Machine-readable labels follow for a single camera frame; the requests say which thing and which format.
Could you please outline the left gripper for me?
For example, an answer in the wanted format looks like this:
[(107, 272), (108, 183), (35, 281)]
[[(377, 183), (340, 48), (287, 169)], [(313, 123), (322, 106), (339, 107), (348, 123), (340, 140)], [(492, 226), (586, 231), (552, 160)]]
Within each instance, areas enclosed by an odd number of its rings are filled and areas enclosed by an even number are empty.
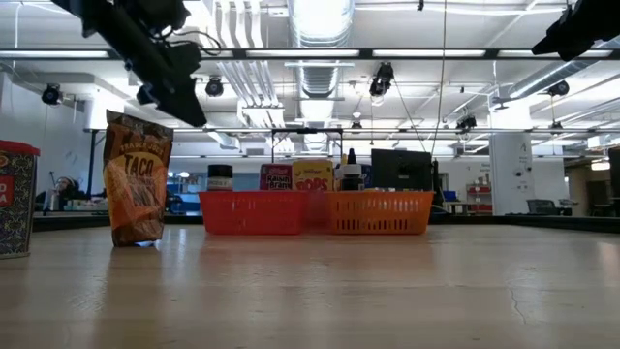
[(162, 84), (166, 79), (163, 55), (122, 6), (106, 0), (52, 0), (52, 3), (80, 20), (83, 38), (101, 36), (142, 80), (136, 95), (141, 105), (155, 104), (158, 111), (194, 127), (206, 123), (195, 93), (196, 80), (189, 74), (177, 74), (175, 86)]

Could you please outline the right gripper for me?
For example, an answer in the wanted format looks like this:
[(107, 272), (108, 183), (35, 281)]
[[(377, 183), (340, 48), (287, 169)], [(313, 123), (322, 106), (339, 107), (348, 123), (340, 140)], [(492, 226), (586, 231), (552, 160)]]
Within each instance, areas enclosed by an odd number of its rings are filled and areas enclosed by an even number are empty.
[(534, 55), (558, 53), (570, 61), (597, 41), (619, 35), (619, 0), (578, 0), (548, 29), (531, 51)]

